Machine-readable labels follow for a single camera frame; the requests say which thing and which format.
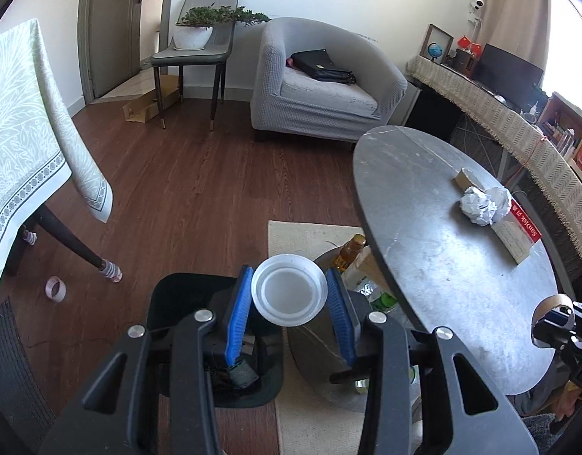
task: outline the white flower pot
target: white flower pot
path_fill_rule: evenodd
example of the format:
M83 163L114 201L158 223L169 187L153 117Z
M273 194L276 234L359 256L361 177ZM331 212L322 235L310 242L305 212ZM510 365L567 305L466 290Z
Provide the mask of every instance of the white flower pot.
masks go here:
M173 40L176 50L202 50L213 34L212 27L183 27L176 25L173 28Z

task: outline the round white container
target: round white container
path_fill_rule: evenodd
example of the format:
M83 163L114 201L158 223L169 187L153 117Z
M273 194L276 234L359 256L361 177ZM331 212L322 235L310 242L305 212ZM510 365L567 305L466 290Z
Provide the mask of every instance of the round white container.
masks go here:
M175 49L196 51L204 49L207 41L213 34L212 27L184 27L176 25L173 28Z
M266 320L294 327L309 322L322 310L327 301L327 280L312 260L277 255L255 270L251 295Z

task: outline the window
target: window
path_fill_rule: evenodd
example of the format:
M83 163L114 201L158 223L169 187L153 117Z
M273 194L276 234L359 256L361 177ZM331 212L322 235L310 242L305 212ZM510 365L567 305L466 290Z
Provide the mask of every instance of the window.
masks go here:
M582 18L569 0L551 0L550 42L542 89L582 110Z

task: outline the black bag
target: black bag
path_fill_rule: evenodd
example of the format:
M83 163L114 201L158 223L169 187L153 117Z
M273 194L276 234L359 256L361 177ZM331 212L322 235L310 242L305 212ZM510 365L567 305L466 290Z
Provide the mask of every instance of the black bag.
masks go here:
M321 82L357 83L350 70L338 68L329 58L327 50L301 51L291 55L293 65L306 75Z

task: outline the beige curtain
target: beige curtain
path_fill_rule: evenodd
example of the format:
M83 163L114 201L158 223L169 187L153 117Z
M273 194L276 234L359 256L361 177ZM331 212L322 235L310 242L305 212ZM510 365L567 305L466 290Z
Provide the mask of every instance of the beige curtain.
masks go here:
M479 44L491 44L545 69L550 0L485 0Z

